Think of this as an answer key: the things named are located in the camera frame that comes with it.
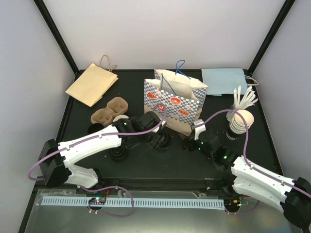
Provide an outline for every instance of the black table surface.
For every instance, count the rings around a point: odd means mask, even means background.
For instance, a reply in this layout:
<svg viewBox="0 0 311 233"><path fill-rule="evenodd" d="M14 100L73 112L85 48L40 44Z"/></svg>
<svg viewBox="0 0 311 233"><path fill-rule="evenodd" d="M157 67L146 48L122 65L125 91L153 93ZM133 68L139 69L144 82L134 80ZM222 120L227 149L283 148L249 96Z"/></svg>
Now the black table surface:
<svg viewBox="0 0 311 233"><path fill-rule="evenodd" d="M129 105L127 116L144 114L144 79L153 79L153 70L115 70L117 80L92 107L74 100L67 113L63 134L59 141L73 140L87 135L91 125L91 115L98 109L105 108L114 97L124 98ZM191 77L202 80L201 70L185 70ZM233 95L207 96L200 118L205 120L213 113L228 109L233 104ZM279 161L265 122L260 102L247 109L255 118L249 130L247 157L254 163L276 173L281 173ZM228 128L225 113L218 115L207 125L219 135L224 146L242 154L245 134L236 140L229 140L225 132ZM199 151L182 150L177 132L168 129L172 142L165 153L151 150L141 144L129 150L128 158L122 163L115 163L109 157L109 151L101 151L77 163L86 168L97 168L104 178L129 179L221 179L224 174L216 170Z"/></svg>

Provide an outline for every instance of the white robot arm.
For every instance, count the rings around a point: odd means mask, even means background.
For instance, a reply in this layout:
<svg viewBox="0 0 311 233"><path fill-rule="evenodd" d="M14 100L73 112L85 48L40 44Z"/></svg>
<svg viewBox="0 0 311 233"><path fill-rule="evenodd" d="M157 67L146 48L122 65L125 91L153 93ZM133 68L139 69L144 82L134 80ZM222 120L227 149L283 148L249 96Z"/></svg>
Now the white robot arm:
<svg viewBox="0 0 311 233"><path fill-rule="evenodd" d="M40 164L46 187L58 187L64 183L81 185L85 188L93 187L99 181L98 172L77 166L75 163L102 150L121 147L122 150L126 150L141 142L147 143L152 149L161 148L164 142L161 129L166 125L165 120L162 121L161 127L143 135L139 133L151 130L158 123L159 117L153 112L147 112L140 118L119 119L100 131L75 140L58 144L53 139L47 141L39 159L53 151L61 150L61 152ZM117 135L120 133L132 135L122 137Z"/></svg>
<svg viewBox="0 0 311 233"><path fill-rule="evenodd" d="M308 228L311 223L311 185L305 179L297 180L273 173L225 148L212 130L206 130L198 120L195 134L181 137L189 151L199 150L220 171L226 172L228 182L224 190L247 195L276 208L295 226Z"/></svg>

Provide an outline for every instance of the white backdrop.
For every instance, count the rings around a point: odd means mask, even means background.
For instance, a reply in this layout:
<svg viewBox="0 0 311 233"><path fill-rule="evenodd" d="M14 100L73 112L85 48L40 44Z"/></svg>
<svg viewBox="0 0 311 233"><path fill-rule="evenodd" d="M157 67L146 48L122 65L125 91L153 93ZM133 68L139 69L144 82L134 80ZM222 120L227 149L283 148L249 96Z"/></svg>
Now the white backdrop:
<svg viewBox="0 0 311 233"><path fill-rule="evenodd" d="M284 174L294 179L301 176L309 182L310 9L311 1L295 2L254 73Z"/></svg>
<svg viewBox="0 0 311 233"><path fill-rule="evenodd" d="M79 69L249 68L284 0L45 0Z"/></svg>
<svg viewBox="0 0 311 233"><path fill-rule="evenodd" d="M0 70L0 232L16 233L35 184L27 172L56 137L74 79L34 1L0 3Z"/></svg>

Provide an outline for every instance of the checkered paper bag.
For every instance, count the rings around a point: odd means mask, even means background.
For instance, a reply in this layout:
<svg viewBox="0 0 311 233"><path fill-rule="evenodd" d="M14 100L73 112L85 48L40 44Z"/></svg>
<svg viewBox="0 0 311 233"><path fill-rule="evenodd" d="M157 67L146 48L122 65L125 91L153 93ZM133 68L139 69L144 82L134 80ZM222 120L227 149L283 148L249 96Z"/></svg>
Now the checkered paper bag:
<svg viewBox="0 0 311 233"><path fill-rule="evenodd" d="M155 79L145 79L144 111L152 111L157 103L167 107L167 127L190 135L191 124L200 117L207 85L198 79L191 78L168 70L155 69ZM154 111L163 116L163 106Z"/></svg>

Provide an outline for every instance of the red circle logo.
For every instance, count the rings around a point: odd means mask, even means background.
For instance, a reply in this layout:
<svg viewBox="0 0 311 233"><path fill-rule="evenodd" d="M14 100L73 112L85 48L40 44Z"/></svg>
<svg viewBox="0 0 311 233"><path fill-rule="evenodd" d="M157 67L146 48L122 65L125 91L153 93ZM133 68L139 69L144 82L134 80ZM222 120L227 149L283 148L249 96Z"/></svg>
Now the red circle logo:
<svg viewBox="0 0 311 233"><path fill-rule="evenodd" d="M180 104L180 103L181 103L180 99L179 99L179 98L175 98L175 97L172 97L172 98L171 98L171 102L172 102L173 104Z"/></svg>

